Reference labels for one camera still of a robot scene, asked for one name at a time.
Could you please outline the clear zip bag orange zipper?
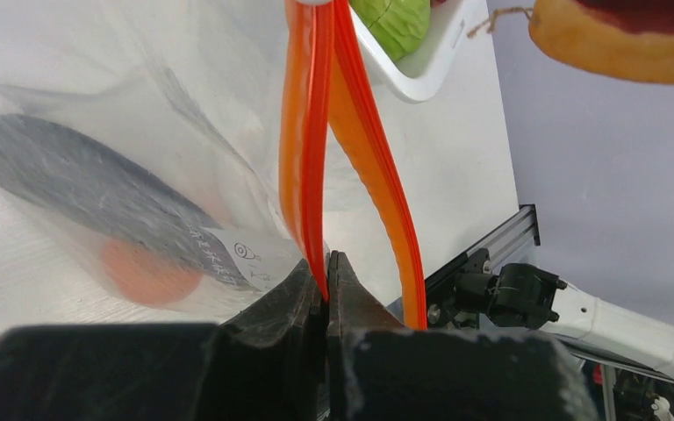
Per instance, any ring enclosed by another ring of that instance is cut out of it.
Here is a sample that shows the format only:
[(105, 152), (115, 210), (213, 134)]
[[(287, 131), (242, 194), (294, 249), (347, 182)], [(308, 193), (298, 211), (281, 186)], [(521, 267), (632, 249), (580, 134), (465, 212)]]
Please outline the clear zip bag orange zipper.
[[(300, 262), (330, 298), (325, 164), (335, 139), (388, 235), (405, 323), (427, 327), (419, 244), (348, 1), (0, 1), (3, 114), (89, 136), (210, 215), (254, 287), (195, 269), (204, 277), (192, 294), (152, 308), (218, 319)], [(0, 195), (123, 298), (100, 259), (113, 238)]]

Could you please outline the aluminium table frame rail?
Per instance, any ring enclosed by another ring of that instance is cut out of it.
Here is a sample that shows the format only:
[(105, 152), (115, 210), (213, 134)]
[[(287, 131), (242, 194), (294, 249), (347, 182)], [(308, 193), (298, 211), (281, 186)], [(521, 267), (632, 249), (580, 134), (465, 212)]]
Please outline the aluminium table frame rail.
[(530, 250), (541, 244), (537, 209), (534, 204), (523, 204), (517, 213), (509, 217), (480, 240), (439, 267), (426, 278), (427, 309), (441, 303), (447, 296), (454, 296), (453, 286), (457, 273), (469, 261), (471, 272), (483, 272), (486, 261), (491, 270), (501, 268), (507, 262), (521, 262)]

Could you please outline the white plastic food bin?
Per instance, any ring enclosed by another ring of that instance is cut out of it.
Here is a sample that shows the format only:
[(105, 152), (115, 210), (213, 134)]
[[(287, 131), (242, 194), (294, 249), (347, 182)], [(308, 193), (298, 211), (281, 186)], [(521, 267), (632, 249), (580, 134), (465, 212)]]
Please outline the white plastic food bin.
[(445, 81), (455, 57), (467, 48), (467, 33), (485, 1), (431, 1), (429, 31), (419, 49), (393, 62), (353, 11), (355, 33), (373, 84), (383, 84), (407, 103), (429, 100)]

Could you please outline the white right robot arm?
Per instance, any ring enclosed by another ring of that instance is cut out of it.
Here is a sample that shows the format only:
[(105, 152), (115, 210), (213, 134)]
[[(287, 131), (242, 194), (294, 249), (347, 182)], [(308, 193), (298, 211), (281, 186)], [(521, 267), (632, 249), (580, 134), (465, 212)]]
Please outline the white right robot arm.
[(454, 305), (498, 327), (524, 327), (582, 341), (674, 380), (674, 325), (592, 296), (558, 275), (524, 263), (497, 275), (462, 273)]

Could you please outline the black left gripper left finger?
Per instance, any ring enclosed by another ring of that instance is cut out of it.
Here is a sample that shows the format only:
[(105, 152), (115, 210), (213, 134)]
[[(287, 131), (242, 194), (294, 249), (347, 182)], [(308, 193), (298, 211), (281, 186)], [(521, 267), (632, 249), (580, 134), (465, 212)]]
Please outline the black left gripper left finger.
[(33, 325), (0, 336), (0, 420), (313, 420), (323, 360), (305, 262), (222, 325)]

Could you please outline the orange fruit toy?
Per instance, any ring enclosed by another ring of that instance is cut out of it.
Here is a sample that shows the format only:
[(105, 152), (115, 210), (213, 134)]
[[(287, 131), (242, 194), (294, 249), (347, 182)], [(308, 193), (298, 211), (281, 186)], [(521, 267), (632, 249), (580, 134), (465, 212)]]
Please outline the orange fruit toy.
[(122, 240), (108, 241), (100, 259), (104, 272), (123, 298), (149, 307), (183, 300), (199, 287), (204, 277), (195, 269)]

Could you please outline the purple eggplant toy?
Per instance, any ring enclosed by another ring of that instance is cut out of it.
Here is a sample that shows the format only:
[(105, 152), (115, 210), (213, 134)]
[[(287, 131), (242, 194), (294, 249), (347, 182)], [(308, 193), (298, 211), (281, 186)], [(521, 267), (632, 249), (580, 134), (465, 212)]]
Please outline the purple eggplant toy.
[(0, 115), (0, 188), (226, 285), (254, 287), (210, 215), (139, 164), (64, 125)]

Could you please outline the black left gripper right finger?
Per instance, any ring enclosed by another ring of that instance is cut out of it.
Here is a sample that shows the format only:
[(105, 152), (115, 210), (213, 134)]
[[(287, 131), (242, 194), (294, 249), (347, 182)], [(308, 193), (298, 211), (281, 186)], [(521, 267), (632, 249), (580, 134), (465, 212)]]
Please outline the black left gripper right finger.
[(538, 332), (415, 331), (358, 281), (328, 267), (326, 330), (333, 420), (595, 420), (564, 347)]

